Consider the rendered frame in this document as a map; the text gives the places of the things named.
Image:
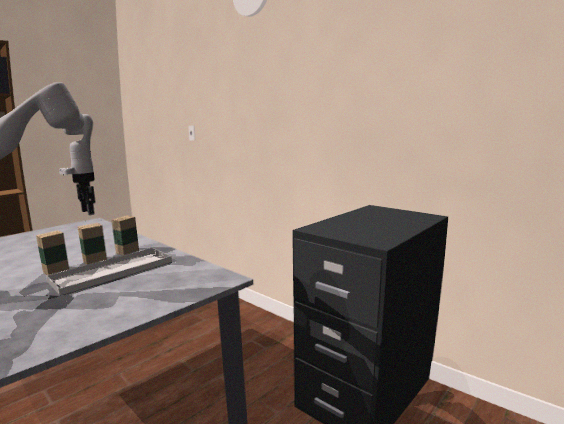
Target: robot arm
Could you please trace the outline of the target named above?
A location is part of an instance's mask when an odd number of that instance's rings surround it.
[[[68,135],[82,134],[81,140],[70,144],[71,167],[61,168],[62,175],[73,174],[82,212],[94,214],[94,169],[90,153],[92,118],[81,115],[69,91],[62,83],[48,85],[35,93],[13,111],[0,118],[0,159],[18,146],[25,127],[37,111],[53,128],[64,128]]]

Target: white baseboard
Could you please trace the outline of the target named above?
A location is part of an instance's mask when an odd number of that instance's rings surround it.
[[[241,290],[239,297],[281,318],[294,321],[293,306],[288,306],[248,288]],[[429,378],[504,409],[509,409],[517,414],[540,421],[543,424],[564,423],[564,408],[560,406],[466,374],[463,371],[447,367],[438,362],[432,362]]]

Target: beige wall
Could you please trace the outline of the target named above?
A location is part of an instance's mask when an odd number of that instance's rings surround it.
[[[70,167],[69,136],[37,113],[20,143],[34,230],[131,213],[119,91],[114,0],[0,0],[0,40],[8,40],[16,106],[63,82],[92,116],[96,214],[82,212]]]
[[[435,360],[564,406],[564,3],[353,3],[117,1],[141,231],[291,305],[292,229],[448,215]]]

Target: gray table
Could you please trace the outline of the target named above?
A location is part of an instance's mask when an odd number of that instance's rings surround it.
[[[140,249],[155,248],[173,262],[52,296],[36,235],[62,231],[73,268],[82,264],[78,227],[94,223],[102,224],[106,253],[114,256],[104,219],[0,237],[0,387],[217,300],[229,423],[246,424],[239,290],[253,281],[139,234]]]

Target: white tray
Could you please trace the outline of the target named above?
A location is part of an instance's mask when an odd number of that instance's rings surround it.
[[[47,282],[56,296],[74,293],[89,287],[99,286],[133,274],[172,263],[172,258],[156,249],[143,249],[127,255],[116,255],[66,271],[49,274]]]

